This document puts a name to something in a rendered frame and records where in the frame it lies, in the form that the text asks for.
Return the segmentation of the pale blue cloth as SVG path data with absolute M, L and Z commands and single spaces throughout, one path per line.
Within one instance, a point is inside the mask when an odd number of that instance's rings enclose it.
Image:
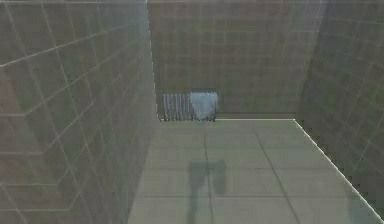
M 198 120 L 214 120 L 218 105 L 216 92 L 192 92 L 189 94 L 194 115 Z

